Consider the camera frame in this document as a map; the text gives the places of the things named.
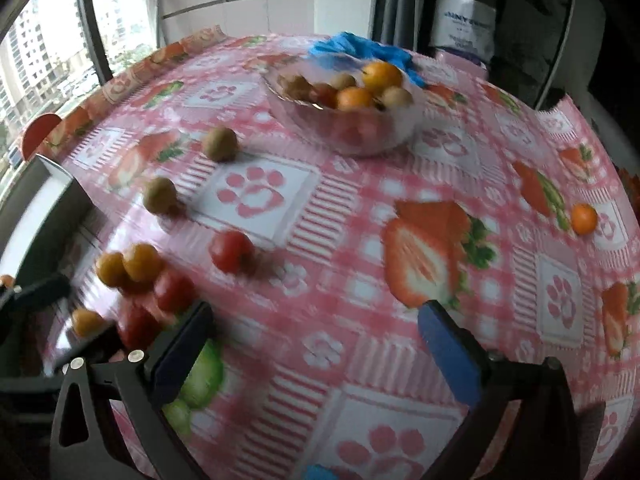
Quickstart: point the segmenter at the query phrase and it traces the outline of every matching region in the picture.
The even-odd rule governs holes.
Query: table
[[[343,479],[419,478],[466,413],[418,337],[415,309],[396,299],[419,303],[425,293],[448,302],[486,348],[521,362],[558,357],[577,409],[606,401],[593,478],[638,409],[640,362],[638,222],[602,145],[568,98],[535,113],[415,56],[431,84],[419,136],[376,158],[317,150],[270,116],[258,86],[267,64],[315,39],[186,38],[116,78],[49,136],[42,149],[97,206],[63,259],[72,301],[115,317],[118,293],[92,264],[135,241],[190,269],[228,331],[222,390],[192,414],[186,438],[212,478],[297,479],[314,463]],[[127,95],[145,70],[146,84]],[[234,163],[200,153],[214,124],[241,137]],[[87,131],[70,136],[78,129]],[[185,218],[142,207],[140,189],[158,174],[177,185]],[[576,202],[598,211],[589,237],[566,225]],[[425,207],[459,221],[420,227]],[[229,225],[260,247],[251,279],[212,266],[207,245]],[[406,250],[440,278],[403,281],[414,272],[398,256]],[[47,316],[38,326],[50,359],[69,345],[68,313],[59,306]],[[118,420],[148,470],[122,409]]]

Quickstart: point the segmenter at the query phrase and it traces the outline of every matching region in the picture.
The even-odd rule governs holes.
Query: small orange
[[[366,88],[349,87],[336,96],[338,110],[349,111],[373,106],[373,95]]]
[[[13,276],[9,276],[8,274],[3,274],[0,276],[0,285],[4,285],[6,288],[15,285],[15,278]]]
[[[580,236],[591,234],[598,226],[598,213],[589,204],[576,204],[571,208],[571,227]]]
[[[95,275],[106,286],[115,288],[128,281],[127,272],[122,263],[122,253],[104,253],[95,263]]]
[[[104,318],[94,310],[78,308],[71,315],[71,326],[78,337],[87,337],[104,326]]]
[[[153,282],[164,262],[151,244],[133,244],[122,255],[122,263],[129,277],[137,283]]]
[[[373,95],[390,86],[402,86],[402,71],[386,61],[373,61],[362,69],[362,83]]]

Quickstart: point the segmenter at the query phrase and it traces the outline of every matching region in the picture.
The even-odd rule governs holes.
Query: clear fruit bowl
[[[384,111],[376,108],[334,110],[281,95],[281,77],[304,76],[311,84],[328,82],[338,72],[348,72],[362,85],[362,68],[369,61],[345,54],[297,57],[284,66],[271,67],[262,75],[261,84],[273,116],[285,128],[313,144],[341,155],[371,156],[407,142],[423,117],[419,105],[422,89],[404,76],[403,86],[411,92],[414,104]]]

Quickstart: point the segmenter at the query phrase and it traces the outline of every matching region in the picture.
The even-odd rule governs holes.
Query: blue cloth
[[[305,480],[338,480],[338,477],[321,465],[313,465],[306,470]]]
[[[316,41],[309,49],[312,56],[336,53],[348,54],[358,59],[381,59],[405,72],[412,83],[419,87],[425,86],[424,79],[414,70],[411,54],[397,46],[380,45],[350,32],[341,32],[328,40]]]

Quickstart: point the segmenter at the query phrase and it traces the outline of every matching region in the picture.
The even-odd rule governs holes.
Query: metal screw
[[[129,357],[128,357],[130,363],[139,363],[144,358],[145,358],[145,353],[142,350],[134,350],[129,354]]]
[[[559,370],[560,368],[562,368],[562,363],[560,362],[560,359],[558,359],[557,357],[547,357],[545,359],[546,361],[546,366],[551,368],[552,370]]]
[[[489,358],[489,361],[498,362],[505,360],[505,355],[497,349],[487,350],[486,355]]]
[[[73,361],[71,361],[71,369],[78,370],[78,368],[82,368],[83,364],[84,359],[82,359],[81,357],[76,357]]]

